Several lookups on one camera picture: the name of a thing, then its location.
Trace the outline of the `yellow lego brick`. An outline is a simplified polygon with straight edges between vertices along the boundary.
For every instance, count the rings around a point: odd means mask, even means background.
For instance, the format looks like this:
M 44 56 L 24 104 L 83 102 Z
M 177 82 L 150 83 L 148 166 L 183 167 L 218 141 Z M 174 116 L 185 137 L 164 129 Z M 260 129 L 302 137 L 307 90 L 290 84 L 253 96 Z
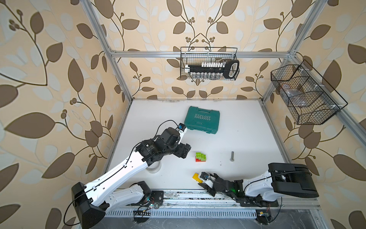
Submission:
M 192 176 L 192 178 L 198 182 L 198 183 L 203 183 L 203 181 L 200 179 L 199 174 L 198 173 L 194 173 L 194 175 Z

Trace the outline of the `red lego brick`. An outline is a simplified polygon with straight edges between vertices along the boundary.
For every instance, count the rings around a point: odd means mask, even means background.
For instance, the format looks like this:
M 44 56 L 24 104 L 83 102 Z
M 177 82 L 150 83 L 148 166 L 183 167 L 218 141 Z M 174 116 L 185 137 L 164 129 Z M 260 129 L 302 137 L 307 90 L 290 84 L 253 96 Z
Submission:
M 206 162 L 206 159 L 205 158 L 201 158 L 201 159 L 196 158 L 195 162 Z

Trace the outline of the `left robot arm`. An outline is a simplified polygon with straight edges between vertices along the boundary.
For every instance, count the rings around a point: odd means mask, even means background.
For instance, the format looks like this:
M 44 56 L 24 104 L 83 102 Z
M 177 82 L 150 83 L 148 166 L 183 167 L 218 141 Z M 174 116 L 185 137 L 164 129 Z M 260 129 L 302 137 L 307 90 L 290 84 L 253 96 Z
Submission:
M 184 124 L 179 124 L 177 128 L 169 127 L 162 134 L 136 144 L 127 159 L 101 177 L 87 184 L 76 183 L 71 188 L 71 206 L 81 228 L 92 228 L 114 209 L 148 203 L 152 191 L 144 181 L 127 189 L 119 189 L 120 186 L 166 155 L 186 158 L 191 150 L 189 144 L 181 142 L 186 132 Z

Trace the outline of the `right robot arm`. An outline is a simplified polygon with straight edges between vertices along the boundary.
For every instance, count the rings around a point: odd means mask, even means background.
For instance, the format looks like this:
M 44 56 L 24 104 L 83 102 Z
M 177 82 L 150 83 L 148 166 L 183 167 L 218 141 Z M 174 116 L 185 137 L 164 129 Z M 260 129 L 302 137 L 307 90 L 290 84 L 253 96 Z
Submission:
M 194 174 L 193 179 L 211 196 L 222 193 L 241 205 L 263 207 L 282 196 L 319 197 L 312 173 L 302 164 L 270 163 L 266 172 L 251 179 L 229 181 L 206 172 Z

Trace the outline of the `steel hex bolt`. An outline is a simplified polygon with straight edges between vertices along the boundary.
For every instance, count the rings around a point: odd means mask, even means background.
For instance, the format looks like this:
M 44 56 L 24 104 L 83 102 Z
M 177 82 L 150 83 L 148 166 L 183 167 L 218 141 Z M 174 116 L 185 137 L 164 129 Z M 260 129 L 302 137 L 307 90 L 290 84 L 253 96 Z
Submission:
M 231 152 L 230 161 L 234 162 L 234 152 L 233 151 Z

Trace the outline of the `clear tape roll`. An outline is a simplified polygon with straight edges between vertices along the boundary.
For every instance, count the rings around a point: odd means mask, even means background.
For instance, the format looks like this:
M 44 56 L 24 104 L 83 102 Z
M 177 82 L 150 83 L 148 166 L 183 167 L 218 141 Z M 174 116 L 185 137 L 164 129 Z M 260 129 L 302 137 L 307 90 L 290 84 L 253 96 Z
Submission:
M 146 168 L 146 171 L 151 174 L 155 174 L 155 173 L 159 172 L 159 170 L 161 169 L 161 166 L 162 166 L 161 161 L 154 162 L 148 168 Z

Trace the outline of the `green tool case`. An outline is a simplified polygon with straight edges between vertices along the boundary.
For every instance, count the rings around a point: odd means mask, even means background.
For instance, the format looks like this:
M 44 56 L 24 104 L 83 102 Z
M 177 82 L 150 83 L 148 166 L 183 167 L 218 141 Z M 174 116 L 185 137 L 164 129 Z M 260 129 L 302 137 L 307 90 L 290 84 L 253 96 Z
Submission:
M 189 130 L 216 134 L 219 129 L 220 112 L 190 106 L 184 121 Z

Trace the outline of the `clear plastic bag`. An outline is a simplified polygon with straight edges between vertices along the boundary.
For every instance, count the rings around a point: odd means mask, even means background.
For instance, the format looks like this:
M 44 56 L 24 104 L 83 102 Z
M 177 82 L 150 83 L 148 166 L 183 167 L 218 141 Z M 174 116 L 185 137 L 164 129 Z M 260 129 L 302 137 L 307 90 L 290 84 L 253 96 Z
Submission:
M 288 107 L 307 107 L 305 93 L 298 89 L 292 88 L 288 84 L 282 85 L 282 98 Z

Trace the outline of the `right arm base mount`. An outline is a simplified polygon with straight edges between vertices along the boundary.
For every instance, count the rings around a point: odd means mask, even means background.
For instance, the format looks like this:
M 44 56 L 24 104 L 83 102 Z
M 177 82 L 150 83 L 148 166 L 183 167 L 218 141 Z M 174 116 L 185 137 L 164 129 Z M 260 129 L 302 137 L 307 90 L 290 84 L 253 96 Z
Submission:
M 239 197 L 235 199 L 241 207 L 259 207 L 259 208 L 269 208 L 269 207 L 279 207 L 277 200 L 275 201 L 265 201 L 259 194 L 256 197 L 245 196 L 244 192 L 239 193 Z

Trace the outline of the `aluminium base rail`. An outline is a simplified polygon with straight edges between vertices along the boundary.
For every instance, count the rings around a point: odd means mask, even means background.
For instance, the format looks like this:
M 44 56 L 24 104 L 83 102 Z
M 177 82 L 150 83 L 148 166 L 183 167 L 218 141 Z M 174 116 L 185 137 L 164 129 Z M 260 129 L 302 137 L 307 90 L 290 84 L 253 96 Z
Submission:
M 163 197 L 154 198 L 154 207 L 157 208 L 188 208 L 188 209 L 236 209 L 241 205 L 230 197 L 217 193 L 214 197 L 205 190 L 198 189 L 164 189 Z M 274 204 L 265 204 L 263 209 L 283 210 L 319 210 L 321 209 L 316 198 L 297 198 L 284 196 L 278 198 Z

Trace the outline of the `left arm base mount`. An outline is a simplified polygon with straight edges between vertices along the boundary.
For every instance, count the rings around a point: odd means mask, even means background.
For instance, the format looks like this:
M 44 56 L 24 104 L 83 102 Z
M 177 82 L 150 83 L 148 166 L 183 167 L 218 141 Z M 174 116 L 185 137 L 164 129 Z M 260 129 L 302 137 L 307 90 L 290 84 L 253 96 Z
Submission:
M 148 197 L 144 197 L 140 202 L 133 203 L 131 206 L 145 206 L 147 204 L 152 204 L 153 206 L 162 206 L 164 202 L 164 191 L 153 190 Z

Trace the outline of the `black socket set rail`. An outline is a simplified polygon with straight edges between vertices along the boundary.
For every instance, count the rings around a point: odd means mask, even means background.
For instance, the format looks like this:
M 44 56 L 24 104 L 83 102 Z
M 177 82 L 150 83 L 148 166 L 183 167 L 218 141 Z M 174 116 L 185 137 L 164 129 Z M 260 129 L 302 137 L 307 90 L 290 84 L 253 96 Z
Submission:
M 192 79 L 235 80 L 240 73 L 238 60 L 202 62 L 200 65 L 185 65 L 184 73 Z

